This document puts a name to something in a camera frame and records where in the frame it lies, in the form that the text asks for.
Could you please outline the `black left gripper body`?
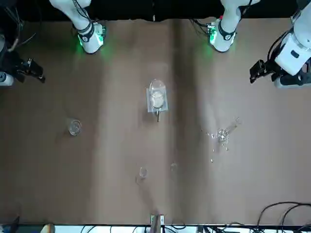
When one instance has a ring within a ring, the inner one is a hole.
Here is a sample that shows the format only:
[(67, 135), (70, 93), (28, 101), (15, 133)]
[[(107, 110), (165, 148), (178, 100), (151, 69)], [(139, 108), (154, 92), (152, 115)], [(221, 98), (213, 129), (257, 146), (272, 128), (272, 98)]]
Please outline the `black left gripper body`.
[(267, 75), (281, 75), (283, 74), (283, 69), (275, 61), (268, 60), (265, 63), (265, 73)]

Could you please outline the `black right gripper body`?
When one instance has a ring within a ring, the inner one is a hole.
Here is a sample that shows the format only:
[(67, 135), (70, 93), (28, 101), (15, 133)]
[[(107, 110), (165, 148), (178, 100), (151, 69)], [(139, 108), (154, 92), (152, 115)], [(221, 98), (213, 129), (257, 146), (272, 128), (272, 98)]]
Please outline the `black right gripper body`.
[(22, 73), (26, 71), (24, 60), (16, 51), (2, 52), (1, 53), (1, 71), (4, 71), (10, 75)]

